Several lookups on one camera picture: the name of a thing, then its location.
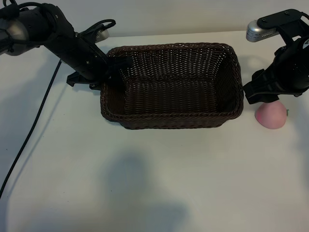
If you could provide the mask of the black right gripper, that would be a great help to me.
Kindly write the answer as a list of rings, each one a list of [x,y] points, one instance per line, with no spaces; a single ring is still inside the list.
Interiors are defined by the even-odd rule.
[[[279,48],[268,68],[256,71],[243,86],[249,104],[272,103],[278,95],[299,96],[309,88],[309,40],[298,38]]]

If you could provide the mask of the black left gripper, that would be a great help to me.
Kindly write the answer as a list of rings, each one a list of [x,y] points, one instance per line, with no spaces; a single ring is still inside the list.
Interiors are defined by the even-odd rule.
[[[132,58],[109,58],[94,43],[82,36],[59,35],[52,41],[52,53],[75,72],[67,77],[67,84],[89,85],[101,90],[105,82],[111,87],[125,87],[120,71],[132,66]]]

